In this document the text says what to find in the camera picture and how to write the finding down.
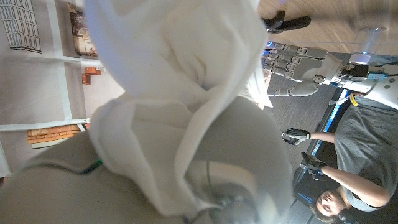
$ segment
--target white cloth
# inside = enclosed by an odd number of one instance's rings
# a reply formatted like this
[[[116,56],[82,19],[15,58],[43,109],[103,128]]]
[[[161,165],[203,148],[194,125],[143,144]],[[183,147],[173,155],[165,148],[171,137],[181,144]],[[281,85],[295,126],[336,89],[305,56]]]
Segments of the white cloth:
[[[184,179],[214,119],[243,88],[266,42],[247,0],[87,0],[99,57],[126,94],[99,108],[90,138],[105,166],[159,211],[206,207]]]

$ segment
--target person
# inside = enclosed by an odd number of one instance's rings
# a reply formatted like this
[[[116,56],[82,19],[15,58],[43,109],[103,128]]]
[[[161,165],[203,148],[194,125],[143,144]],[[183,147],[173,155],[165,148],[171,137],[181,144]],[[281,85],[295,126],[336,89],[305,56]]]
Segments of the person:
[[[315,170],[340,184],[323,192],[312,206],[318,218],[330,223],[344,209],[371,212],[382,208],[398,183],[398,111],[363,96],[355,100],[359,105],[348,107],[335,133],[286,131],[293,145],[308,139],[335,145],[337,169],[316,159],[312,162]]]

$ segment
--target black glove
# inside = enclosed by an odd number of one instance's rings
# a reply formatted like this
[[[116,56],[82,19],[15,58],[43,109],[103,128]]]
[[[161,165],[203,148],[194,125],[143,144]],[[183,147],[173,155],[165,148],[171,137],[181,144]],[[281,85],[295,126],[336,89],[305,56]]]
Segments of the black glove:
[[[305,140],[308,140],[311,138],[311,134],[306,131],[306,130],[300,130],[300,129],[295,129],[295,128],[290,128],[286,130],[285,133],[282,133],[282,139],[294,146],[300,144],[301,142],[304,142]]]
[[[322,175],[321,168],[328,165],[326,162],[322,162],[315,156],[309,155],[305,152],[302,152],[301,156],[303,157],[305,165],[308,168],[308,172],[313,175],[313,177],[314,175]]]

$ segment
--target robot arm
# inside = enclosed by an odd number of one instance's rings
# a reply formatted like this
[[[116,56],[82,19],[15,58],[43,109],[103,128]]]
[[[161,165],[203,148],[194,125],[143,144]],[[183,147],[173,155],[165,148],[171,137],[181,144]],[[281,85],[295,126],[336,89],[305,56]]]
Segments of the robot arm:
[[[262,55],[262,64],[264,70],[298,82],[269,96],[308,96],[319,85],[331,84],[398,109],[398,66],[395,65],[346,65],[327,50],[271,41]]]

